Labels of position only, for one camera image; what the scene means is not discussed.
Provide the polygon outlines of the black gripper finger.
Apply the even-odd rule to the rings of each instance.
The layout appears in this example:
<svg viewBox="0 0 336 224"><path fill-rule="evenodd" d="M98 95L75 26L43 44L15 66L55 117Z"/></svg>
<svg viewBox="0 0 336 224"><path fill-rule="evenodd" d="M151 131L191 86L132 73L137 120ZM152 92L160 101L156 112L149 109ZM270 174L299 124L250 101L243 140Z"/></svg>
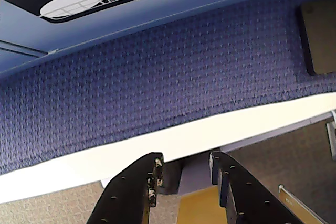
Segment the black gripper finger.
<svg viewBox="0 0 336 224"><path fill-rule="evenodd" d="M148 153L113 177L96 203L88 223L149 223L150 208L163 185L163 154Z"/></svg>
<svg viewBox="0 0 336 224"><path fill-rule="evenodd" d="M209 166L227 223L303 223L229 154L211 152Z"/></svg>

